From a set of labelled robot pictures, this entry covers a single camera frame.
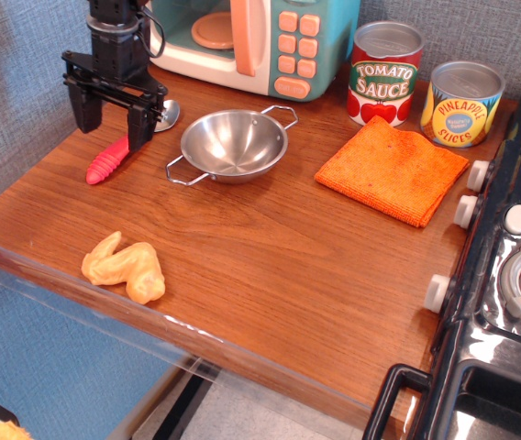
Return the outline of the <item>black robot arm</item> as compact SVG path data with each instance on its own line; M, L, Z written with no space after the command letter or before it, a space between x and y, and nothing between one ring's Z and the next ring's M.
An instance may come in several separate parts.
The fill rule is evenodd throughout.
M150 25L158 19L145 1L91 1L86 19L92 52L65 51L63 74L75 121L84 133L102 124L102 103L127 110L128 147L132 152L150 142L162 120L167 88L149 73Z

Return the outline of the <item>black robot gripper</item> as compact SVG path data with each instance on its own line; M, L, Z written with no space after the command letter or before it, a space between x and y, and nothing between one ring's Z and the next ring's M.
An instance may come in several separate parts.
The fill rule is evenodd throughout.
M126 108L128 147L134 153L151 141L164 111L167 89L148 72L150 60L160 57L164 46L151 51L150 26L160 24L152 14L125 13L107 23L111 17L99 13L87 17L92 52L62 53L63 82L84 134L100 127L103 101Z

